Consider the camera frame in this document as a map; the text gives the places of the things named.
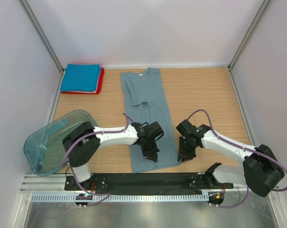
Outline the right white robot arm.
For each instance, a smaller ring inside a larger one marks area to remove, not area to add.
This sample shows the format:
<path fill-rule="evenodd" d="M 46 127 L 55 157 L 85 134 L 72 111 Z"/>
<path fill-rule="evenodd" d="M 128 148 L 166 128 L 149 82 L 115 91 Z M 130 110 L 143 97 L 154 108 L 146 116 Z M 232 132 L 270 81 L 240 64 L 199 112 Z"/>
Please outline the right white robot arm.
<path fill-rule="evenodd" d="M 205 124 L 196 127 L 188 120 L 183 120 L 176 129 L 181 134 L 179 158 L 183 162 L 192 159 L 196 148 L 200 147 L 219 152 L 238 163 L 238 166 L 213 165 L 205 176 L 205 183 L 210 188 L 233 183 L 247 186 L 255 194 L 266 197 L 285 176 L 272 150 L 263 144 L 259 147 L 242 144 Z"/>

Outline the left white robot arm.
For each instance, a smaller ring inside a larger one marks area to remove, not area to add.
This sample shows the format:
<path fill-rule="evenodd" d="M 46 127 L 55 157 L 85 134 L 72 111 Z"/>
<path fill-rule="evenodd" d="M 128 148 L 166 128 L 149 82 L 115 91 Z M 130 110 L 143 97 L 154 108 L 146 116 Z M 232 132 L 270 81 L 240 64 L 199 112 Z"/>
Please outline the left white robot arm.
<path fill-rule="evenodd" d="M 158 122 L 133 122 L 115 128 L 101 128 L 84 122 L 63 138 L 65 155 L 62 164 L 69 163 L 75 184 L 87 190 L 92 184 L 88 162 L 98 149 L 120 144 L 138 145 L 144 158 L 157 162 L 157 140 L 162 136 L 164 131 Z"/>

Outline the grey-blue t shirt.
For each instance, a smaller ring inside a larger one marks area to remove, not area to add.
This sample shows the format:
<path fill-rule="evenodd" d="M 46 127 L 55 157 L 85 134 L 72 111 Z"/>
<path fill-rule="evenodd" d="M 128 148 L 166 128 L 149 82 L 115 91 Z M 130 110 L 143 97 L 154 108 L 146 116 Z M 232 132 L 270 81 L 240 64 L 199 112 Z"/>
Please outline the grey-blue t shirt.
<path fill-rule="evenodd" d="M 124 94 L 125 113 L 137 123 L 157 121 L 164 136 L 156 144 L 159 148 L 157 162 L 144 158 L 138 145 L 130 146 L 133 173 L 170 168 L 180 164 L 174 138 L 174 131 L 162 86 L 160 70 L 147 68 L 143 72 L 123 72 L 120 74 Z"/>

